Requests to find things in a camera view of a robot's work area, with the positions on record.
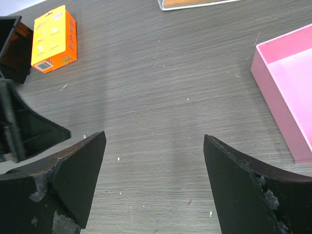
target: gray desk surface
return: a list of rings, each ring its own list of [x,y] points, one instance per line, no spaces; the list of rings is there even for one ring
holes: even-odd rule
[[[312,176],[311,165],[294,165],[250,73],[255,43],[311,23],[310,0],[174,12],[162,12],[157,0],[48,0],[21,11],[22,21],[33,28],[63,3],[77,19],[78,61],[46,75],[32,71],[20,92],[73,134],[39,157],[106,132],[82,233],[219,234],[204,134]],[[12,167],[2,163],[1,170]]]

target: black plastic bracket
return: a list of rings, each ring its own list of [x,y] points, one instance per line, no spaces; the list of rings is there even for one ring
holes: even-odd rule
[[[79,234],[106,146],[104,132],[0,175],[1,234]]]
[[[31,68],[34,32],[21,16],[0,17],[0,79],[24,84]]]
[[[0,79],[0,162],[24,161],[71,137],[21,99],[13,81]]]
[[[311,234],[312,177],[271,166],[205,135],[223,234]]]

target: white debris speck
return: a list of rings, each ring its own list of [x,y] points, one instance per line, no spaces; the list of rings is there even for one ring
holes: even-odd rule
[[[257,44],[257,41],[258,41],[258,39],[259,39],[259,36],[260,36],[260,32],[259,32],[259,34],[258,34],[258,36],[257,36],[257,39],[255,40],[255,43],[254,43],[253,45],[256,45],[256,44]]]
[[[243,63],[243,66],[245,66],[245,64],[246,64],[247,60],[249,59],[249,57],[250,57],[250,56],[248,56],[248,57],[246,58],[245,62]]]
[[[67,83],[63,86],[63,88],[61,88],[60,91],[62,91],[63,89],[65,89],[66,86],[67,86]]]
[[[36,216],[33,218],[33,220],[31,220],[31,224],[33,224],[34,226],[37,226],[38,220],[36,218]]]

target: orange box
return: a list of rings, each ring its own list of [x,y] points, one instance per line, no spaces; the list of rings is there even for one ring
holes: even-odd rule
[[[48,73],[76,60],[76,21],[65,5],[35,19],[31,65]]]

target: pink plastic container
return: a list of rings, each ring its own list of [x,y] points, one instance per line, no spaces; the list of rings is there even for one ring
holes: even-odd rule
[[[251,68],[296,163],[312,163],[312,24],[256,46]]]

